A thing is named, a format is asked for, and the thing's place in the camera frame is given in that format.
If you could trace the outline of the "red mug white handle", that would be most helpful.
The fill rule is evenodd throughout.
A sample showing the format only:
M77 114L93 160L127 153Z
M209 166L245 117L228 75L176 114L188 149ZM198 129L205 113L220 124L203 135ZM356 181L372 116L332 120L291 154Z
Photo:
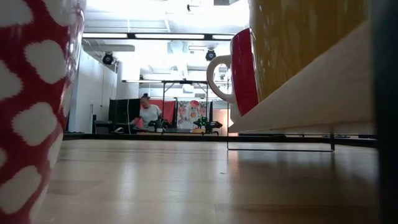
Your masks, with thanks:
M232 93L223 93L214 81L215 68L226 65L231 71ZM251 48L251 30L238 32L230 42L230 54L215 57L207 66L207 82L222 100L236 105L238 114L245 115L258 103L254 60Z

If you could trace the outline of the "yellow mug white inside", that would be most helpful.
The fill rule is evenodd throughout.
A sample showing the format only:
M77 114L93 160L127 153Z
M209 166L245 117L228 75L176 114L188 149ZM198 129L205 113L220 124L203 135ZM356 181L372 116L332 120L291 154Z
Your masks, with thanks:
M369 17L369 0L248 0L259 101Z

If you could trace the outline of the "red mug white dots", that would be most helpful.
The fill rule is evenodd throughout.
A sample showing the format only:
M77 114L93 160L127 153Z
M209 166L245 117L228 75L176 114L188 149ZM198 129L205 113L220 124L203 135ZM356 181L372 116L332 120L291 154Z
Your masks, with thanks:
M0 0L0 224L32 224L78 76L87 0Z

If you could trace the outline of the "floral banner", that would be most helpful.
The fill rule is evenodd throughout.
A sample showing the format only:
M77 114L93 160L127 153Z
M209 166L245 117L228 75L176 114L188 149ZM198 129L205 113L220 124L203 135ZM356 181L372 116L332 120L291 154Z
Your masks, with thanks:
M179 101L177 106L178 129L194 129L198 119L206 117L206 103L204 101L190 100Z

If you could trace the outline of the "red curtain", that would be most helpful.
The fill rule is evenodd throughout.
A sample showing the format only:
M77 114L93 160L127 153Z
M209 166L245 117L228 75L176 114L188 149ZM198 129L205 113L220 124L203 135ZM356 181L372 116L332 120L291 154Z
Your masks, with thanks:
M163 100L149 100L150 104L157 105L162 111L162 118L168 122L172 122L174 118L175 102L174 101L163 101ZM136 126L143 128L142 120L140 120Z

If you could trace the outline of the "person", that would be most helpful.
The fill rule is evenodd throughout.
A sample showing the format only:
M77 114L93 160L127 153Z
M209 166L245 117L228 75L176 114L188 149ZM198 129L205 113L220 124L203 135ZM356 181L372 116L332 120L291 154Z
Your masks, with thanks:
M140 109L139 117L134 118L131 121L131 124L136 125L140 120L142 120L144 129L147 131L154 131L155 128L153 126L149 126L149 123L162 117L161 109L157 105L150 104L147 93L143 94L141 97L141 106L142 108Z

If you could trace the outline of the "black partition panel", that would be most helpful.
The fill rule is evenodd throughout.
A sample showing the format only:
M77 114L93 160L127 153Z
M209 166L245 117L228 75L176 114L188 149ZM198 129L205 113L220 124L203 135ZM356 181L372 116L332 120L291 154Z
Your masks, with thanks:
M140 99L110 100L108 121L115 129L122 128L125 134L135 133L132 121L139 117Z

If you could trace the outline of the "wooden shelf black legs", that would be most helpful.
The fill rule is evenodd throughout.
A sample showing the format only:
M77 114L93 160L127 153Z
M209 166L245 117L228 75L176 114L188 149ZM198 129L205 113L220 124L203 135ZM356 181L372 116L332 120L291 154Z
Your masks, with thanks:
M382 224L398 224L398 0L370 18L232 125L233 132L361 129L379 152Z

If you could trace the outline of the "black station frame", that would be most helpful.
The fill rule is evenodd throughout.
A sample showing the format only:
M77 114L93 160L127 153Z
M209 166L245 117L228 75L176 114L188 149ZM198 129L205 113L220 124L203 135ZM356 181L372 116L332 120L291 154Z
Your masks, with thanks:
M204 101L206 107L206 118L209 116L209 88L206 81L191 80L164 80L162 81L162 97L163 101L174 101L175 111L172 120L172 128L178 133L201 133L204 131L198 127L194 129L178 129L177 127L177 106L179 101Z

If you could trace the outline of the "black table frame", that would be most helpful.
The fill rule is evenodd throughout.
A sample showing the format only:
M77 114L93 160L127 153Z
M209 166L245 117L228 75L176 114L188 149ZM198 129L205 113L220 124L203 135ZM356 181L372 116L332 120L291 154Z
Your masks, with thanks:
M210 136L200 134L165 135L147 134L64 134L63 140L131 140L131 141L193 141L193 142L277 142L277 143L334 143L345 146L377 148L377 141L371 139L282 137L282 136Z

